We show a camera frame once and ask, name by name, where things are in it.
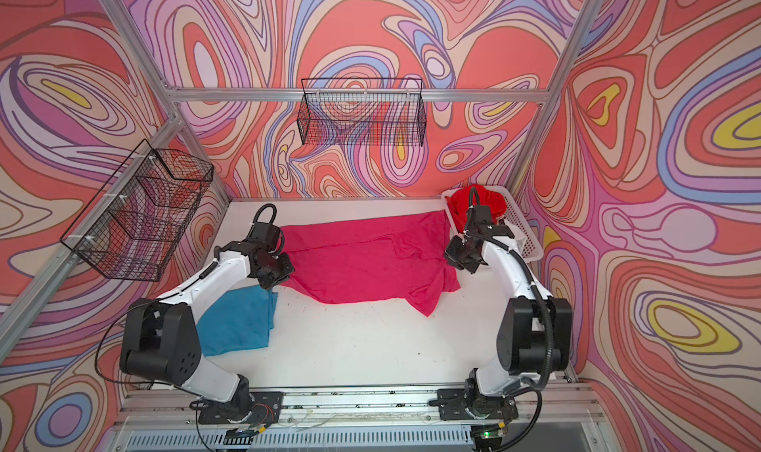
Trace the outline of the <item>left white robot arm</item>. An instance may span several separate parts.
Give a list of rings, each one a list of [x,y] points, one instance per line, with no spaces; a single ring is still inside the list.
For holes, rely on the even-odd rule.
[[[276,219],[275,204],[262,205],[243,240],[217,247],[213,260],[175,289],[135,301],[126,313],[120,370],[197,396],[195,409],[214,422],[253,422],[249,380],[204,356],[197,323],[238,283],[249,279],[271,293],[294,273]]]

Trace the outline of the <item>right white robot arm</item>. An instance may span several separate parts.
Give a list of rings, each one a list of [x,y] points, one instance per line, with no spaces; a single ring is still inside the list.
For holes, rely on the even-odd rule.
[[[517,231],[499,220],[487,196],[470,186],[456,192],[452,207],[463,205],[464,221],[445,251],[448,264],[475,273],[487,267],[507,295],[495,339],[495,358],[475,368],[461,389],[440,390],[431,403],[444,421],[517,417],[514,401],[540,393],[555,372],[564,371],[571,356],[573,307],[541,285],[522,257]]]

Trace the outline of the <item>magenta t shirt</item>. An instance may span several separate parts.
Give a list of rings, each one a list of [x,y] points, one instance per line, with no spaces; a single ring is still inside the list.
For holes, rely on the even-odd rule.
[[[450,226],[442,210],[283,232],[295,268],[285,285],[325,305],[403,299],[429,316],[443,293],[461,289],[444,258]]]

